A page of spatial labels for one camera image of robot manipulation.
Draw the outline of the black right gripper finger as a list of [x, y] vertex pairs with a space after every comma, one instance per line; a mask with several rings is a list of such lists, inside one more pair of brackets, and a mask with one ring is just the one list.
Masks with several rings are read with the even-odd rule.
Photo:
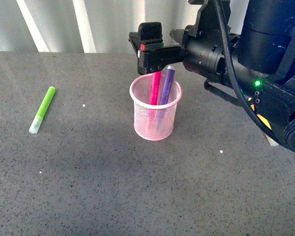
[[137, 72], [140, 75], [146, 75], [162, 71], [167, 65], [183, 62], [185, 54], [186, 50], [181, 46], [140, 51]]

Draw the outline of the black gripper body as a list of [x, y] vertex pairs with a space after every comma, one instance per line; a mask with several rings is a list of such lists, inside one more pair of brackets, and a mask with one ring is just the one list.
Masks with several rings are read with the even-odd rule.
[[223, 40], [214, 1], [193, 0], [201, 4], [194, 25], [173, 29], [170, 37], [185, 49], [184, 67], [208, 79], [222, 79], [226, 72]]

